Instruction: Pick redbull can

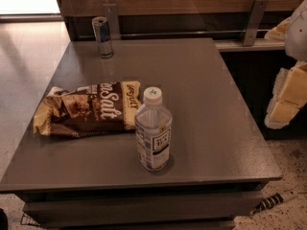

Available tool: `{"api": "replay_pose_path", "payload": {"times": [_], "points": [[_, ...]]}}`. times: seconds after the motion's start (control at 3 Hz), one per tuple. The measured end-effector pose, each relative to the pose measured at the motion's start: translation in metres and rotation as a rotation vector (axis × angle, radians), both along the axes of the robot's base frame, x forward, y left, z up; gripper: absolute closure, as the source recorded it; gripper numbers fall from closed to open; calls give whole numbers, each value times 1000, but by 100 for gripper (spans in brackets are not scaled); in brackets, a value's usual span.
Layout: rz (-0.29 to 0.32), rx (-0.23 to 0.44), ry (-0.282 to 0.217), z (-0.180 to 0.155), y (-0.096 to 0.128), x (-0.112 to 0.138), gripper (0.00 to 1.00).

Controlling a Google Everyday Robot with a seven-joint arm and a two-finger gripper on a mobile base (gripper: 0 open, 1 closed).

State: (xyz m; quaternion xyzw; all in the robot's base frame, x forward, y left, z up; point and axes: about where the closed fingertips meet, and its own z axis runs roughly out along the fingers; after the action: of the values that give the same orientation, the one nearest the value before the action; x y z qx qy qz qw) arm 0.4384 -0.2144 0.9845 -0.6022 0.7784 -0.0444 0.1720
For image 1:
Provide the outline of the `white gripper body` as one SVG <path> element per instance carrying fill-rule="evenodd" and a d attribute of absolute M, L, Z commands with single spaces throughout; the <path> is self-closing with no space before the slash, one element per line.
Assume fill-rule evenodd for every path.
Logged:
<path fill-rule="evenodd" d="M 290 17 L 285 35 L 285 51 L 289 57 L 307 61 L 307 0 Z"/>

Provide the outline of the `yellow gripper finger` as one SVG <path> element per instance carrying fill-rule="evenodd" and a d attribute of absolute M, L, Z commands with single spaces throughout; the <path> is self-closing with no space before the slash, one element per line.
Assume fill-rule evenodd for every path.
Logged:
<path fill-rule="evenodd" d="M 271 129 L 287 126 L 307 104 L 307 63 L 298 61 L 290 70 L 281 68 L 272 90 L 265 125 Z"/>
<path fill-rule="evenodd" d="M 284 41 L 290 23 L 290 17 L 281 21 L 276 27 L 268 30 L 264 36 L 266 40 Z"/>

